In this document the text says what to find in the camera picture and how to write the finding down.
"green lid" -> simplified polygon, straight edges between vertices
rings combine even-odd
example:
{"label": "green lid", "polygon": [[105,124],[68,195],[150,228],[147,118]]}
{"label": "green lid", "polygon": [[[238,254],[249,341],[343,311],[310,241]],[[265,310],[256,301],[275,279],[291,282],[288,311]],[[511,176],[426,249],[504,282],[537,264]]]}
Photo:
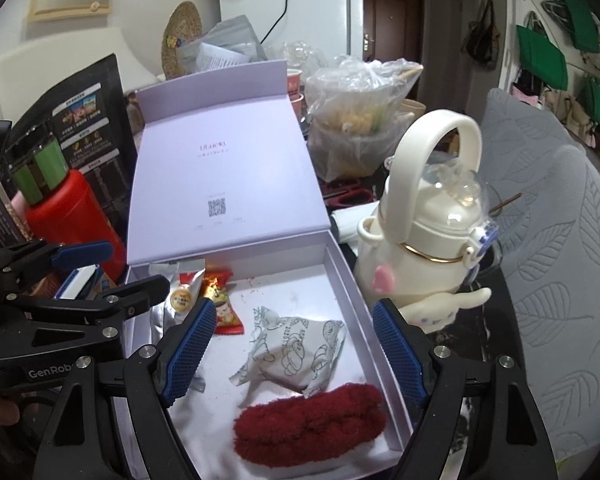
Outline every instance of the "green lid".
{"label": "green lid", "polygon": [[5,152],[14,184],[29,205],[44,200],[66,177],[69,168],[49,123],[27,130]]}

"green bag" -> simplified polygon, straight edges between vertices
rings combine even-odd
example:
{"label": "green bag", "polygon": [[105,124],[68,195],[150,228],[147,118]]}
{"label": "green bag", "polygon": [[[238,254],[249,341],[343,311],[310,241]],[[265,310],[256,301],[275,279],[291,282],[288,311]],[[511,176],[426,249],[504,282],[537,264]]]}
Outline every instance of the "green bag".
{"label": "green bag", "polygon": [[600,52],[598,28],[593,21],[591,9],[585,0],[562,0],[571,17],[571,40],[573,46],[583,52]]}
{"label": "green bag", "polygon": [[[529,13],[527,23],[531,25],[537,18]],[[520,44],[520,65],[536,77],[539,77],[554,90],[566,90],[569,82],[567,63],[564,54],[546,35],[527,27],[517,26]]]}
{"label": "green bag", "polygon": [[600,83],[593,77],[584,81],[582,94],[578,99],[591,120],[600,125]]}

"white paper wrapper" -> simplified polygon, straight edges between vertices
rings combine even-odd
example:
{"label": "white paper wrapper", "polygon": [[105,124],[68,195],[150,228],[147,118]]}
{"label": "white paper wrapper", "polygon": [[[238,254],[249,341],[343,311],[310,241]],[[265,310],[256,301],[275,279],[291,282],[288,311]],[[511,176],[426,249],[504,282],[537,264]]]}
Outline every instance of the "white paper wrapper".
{"label": "white paper wrapper", "polygon": [[324,391],[347,335],[344,323],[279,317],[264,306],[253,313],[253,347],[231,382],[274,381],[305,397]]}

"woven straw hat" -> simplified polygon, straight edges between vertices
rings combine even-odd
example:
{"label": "woven straw hat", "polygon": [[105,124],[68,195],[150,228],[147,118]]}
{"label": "woven straw hat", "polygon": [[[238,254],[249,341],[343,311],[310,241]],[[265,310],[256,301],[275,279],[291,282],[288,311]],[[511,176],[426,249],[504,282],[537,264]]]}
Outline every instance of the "woven straw hat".
{"label": "woven straw hat", "polygon": [[202,36],[200,14],[192,2],[182,2],[173,11],[162,35],[162,70],[167,79],[187,72],[178,63],[176,48]]}

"bottle lid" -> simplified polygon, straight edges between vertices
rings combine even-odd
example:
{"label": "bottle lid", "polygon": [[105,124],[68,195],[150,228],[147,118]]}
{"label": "bottle lid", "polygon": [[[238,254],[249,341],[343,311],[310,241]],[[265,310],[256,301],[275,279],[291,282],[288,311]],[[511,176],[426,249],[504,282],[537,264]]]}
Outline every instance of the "bottle lid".
{"label": "bottle lid", "polygon": [[425,166],[414,219],[437,232],[467,235],[489,218],[486,187],[457,158]]}
{"label": "bottle lid", "polygon": [[37,124],[16,139],[7,147],[5,158],[14,184],[29,205],[50,195],[69,171],[48,122]]}

